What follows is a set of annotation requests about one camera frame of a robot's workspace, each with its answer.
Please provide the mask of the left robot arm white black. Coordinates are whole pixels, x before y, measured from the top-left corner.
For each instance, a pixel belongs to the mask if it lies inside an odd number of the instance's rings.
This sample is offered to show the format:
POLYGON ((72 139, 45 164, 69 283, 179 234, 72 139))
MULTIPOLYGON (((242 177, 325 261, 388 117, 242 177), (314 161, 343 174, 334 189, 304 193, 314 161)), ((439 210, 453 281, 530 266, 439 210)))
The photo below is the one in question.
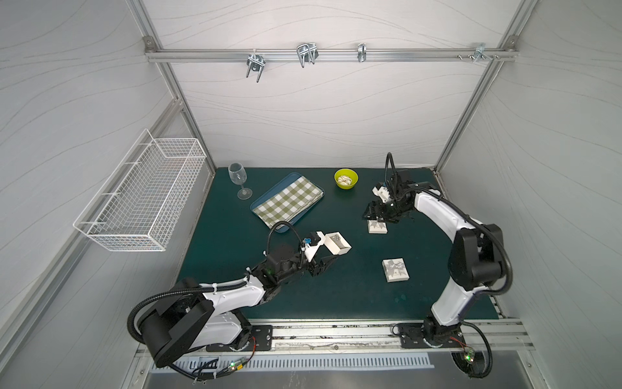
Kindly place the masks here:
POLYGON ((351 249, 340 233, 317 231, 305 238, 299 233, 294 236, 296 246, 266 248, 263 261, 246 269, 239 280, 206 284, 187 277, 170 290, 142 300, 128 315, 130 336, 147 347, 157 367, 169 367, 195 383, 242 370, 251 357, 222 369, 215 368, 215 360, 192 371, 176 362, 188 353, 218 345, 233 351, 255 351, 258 341, 242 309, 269 302, 297 274, 321 275, 351 249))

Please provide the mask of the white jewelry box lid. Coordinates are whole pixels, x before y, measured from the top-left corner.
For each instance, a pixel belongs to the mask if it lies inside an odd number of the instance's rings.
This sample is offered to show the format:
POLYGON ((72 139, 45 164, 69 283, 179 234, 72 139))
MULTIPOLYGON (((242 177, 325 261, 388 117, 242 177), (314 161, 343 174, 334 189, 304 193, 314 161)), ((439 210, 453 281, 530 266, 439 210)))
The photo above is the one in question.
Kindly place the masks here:
POLYGON ((385 222, 378 220, 368 220, 368 232, 369 234, 387 234, 388 228, 385 222))

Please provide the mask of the white jewelry box base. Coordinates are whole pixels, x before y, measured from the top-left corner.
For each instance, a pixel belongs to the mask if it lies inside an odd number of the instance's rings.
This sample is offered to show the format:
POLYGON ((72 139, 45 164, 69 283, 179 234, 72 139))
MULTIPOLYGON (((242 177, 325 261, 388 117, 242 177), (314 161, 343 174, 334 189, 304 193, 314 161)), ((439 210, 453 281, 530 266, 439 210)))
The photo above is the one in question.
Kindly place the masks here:
POLYGON ((324 246, 333 255, 345 255, 351 250, 351 245, 339 232, 327 233, 324 246))

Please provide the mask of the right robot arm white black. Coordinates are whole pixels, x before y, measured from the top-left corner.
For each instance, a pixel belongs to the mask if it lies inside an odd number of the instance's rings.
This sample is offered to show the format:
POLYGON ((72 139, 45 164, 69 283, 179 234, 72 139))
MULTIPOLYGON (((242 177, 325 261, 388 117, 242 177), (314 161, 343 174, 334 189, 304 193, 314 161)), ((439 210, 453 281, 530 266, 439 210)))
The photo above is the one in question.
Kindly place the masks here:
POLYGON ((369 203, 363 217, 373 227, 399 222, 402 215, 417 211, 426 215, 452 242, 448 259, 450 278, 440 298, 420 326, 397 324, 391 331, 403 348, 424 345, 442 348, 453 341, 459 350, 451 354, 455 366, 472 379, 484 379, 492 371, 492 348, 477 352, 461 339, 463 327, 484 333, 466 321, 466 313, 484 295, 506 293, 513 284, 513 269, 503 243, 501 228, 483 224, 450 202, 431 183, 416 183, 398 171, 391 154, 386 156, 385 178, 374 186, 377 200, 369 203))

